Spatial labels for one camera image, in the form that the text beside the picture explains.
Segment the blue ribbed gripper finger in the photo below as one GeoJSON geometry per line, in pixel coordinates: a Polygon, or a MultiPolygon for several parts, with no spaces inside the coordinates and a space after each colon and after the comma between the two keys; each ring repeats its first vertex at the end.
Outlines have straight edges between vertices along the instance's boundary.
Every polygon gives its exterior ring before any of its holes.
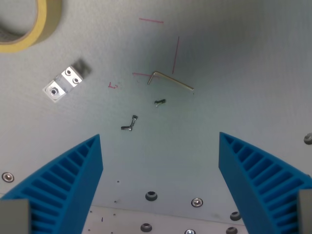
{"type": "Polygon", "coordinates": [[[100,136],[59,155],[2,198],[30,203],[33,234],[80,234],[103,171],[100,136]]]}
{"type": "Polygon", "coordinates": [[[312,187],[307,174],[221,132],[218,167],[250,234],[299,233],[297,196],[312,187]]]}

